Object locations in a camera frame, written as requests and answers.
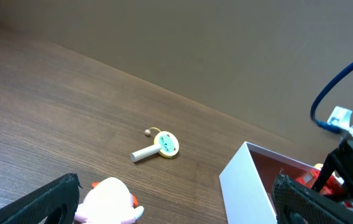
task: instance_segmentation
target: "open box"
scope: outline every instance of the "open box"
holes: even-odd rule
[[[228,223],[277,223],[272,186],[277,174],[291,179],[313,167],[249,142],[219,175]]]

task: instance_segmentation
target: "pink plush toy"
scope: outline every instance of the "pink plush toy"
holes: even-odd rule
[[[78,205],[75,220],[94,224],[130,224],[143,214],[144,208],[137,206],[137,200],[130,194],[121,180],[110,177],[93,183],[82,204]]]

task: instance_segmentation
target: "brown wood surface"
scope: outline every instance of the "brown wood surface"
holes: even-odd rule
[[[152,126],[178,138],[179,155],[132,163],[131,152],[152,144],[143,134]],[[74,172],[80,201],[92,182],[121,179],[145,207],[138,223],[226,223],[218,175],[244,141],[300,154],[255,126],[0,29],[0,208]]]

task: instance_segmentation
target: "gray wall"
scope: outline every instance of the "gray wall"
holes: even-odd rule
[[[353,0],[0,0],[0,22],[297,142],[336,146],[309,120],[353,61]],[[353,109],[353,74],[321,103]]]

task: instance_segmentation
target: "blue hose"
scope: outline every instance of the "blue hose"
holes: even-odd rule
[[[333,133],[340,133],[340,127],[328,124],[324,121],[318,121],[315,117],[316,108],[319,106],[320,101],[327,95],[327,93],[339,82],[341,81],[347,74],[353,71],[353,62],[344,68],[336,77],[334,77],[323,90],[319,93],[318,97],[314,100],[311,107],[311,119],[315,122],[319,127],[324,128]]]

